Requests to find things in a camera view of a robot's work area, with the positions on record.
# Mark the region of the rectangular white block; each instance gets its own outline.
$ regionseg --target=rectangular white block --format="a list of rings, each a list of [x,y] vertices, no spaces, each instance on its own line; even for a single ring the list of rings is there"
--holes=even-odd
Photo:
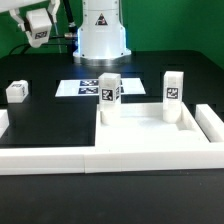
[[[183,72],[168,71],[164,75],[163,119],[176,123],[181,118]]]
[[[9,126],[9,118],[7,110],[0,110],[0,138]]]
[[[14,81],[6,89],[8,103],[22,103],[28,93],[28,82],[25,80]]]
[[[224,142],[224,123],[207,104],[196,106],[195,120],[211,142]]]
[[[121,75],[104,73],[99,77],[99,103],[101,121],[110,125],[117,123],[121,105]]]

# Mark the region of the white block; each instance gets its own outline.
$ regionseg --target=white block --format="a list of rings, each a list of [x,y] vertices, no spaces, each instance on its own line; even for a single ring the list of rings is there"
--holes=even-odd
[[[211,142],[224,142],[224,123],[207,105],[196,105],[195,120]]]
[[[121,75],[104,73],[99,77],[101,121],[111,125],[119,122],[121,105]]]
[[[30,23],[33,39],[48,39],[52,23],[45,8],[28,11],[26,18]]]
[[[168,71],[164,75],[163,119],[176,123],[181,119],[183,72]]]
[[[9,126],[9,118],[7,110],[0,110],[0,138]]]
[[[28,93],[28,82],[25,80],[14,81],[6,89],[8,103],[22,103]]]

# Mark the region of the white tray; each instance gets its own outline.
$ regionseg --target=white tray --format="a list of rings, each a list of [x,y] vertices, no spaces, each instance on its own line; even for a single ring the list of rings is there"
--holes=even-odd
[[[162,121],[162,104],[122,104],[121,122],[96,117],[96,146],[0,150],[0,175],[224,168],[224,124],[208,105],[196,120],[182,104],[182,119]]]

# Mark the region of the white cube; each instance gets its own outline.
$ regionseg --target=white cube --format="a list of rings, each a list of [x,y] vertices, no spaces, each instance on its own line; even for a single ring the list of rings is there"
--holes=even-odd
[[[99,77],[99,103],[102,122],[114,123],[120,117],[121,75],[103,73]]]
[[[9,118],[7,110],[0,110],[0,138],[9,126]]]
[[[22,103],[28,93],[28,82],[25,80],[14,81],[6,89],[8,103]]]
[[[52,23],[45,8],[28,11],[26,14],[31,28],[32,38],[46,39],[49,38]]]

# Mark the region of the white pillar block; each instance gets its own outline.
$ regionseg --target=white pillar block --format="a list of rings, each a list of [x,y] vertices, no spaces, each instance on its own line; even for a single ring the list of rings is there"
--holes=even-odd
[[[25,80],[14,81],[6,89],[8,103],[22,103],[28,93],[28,82]]]
[[[121,75],[104,73],[99,77],[101,121],[110,125],[119,122],[121,105]]]
[[[163,120],[176,123],[181,120],[183,72],[168,71],[164,75]]]
[[[9,118],[7,110],[0,110],[0,138],[9,126]]]

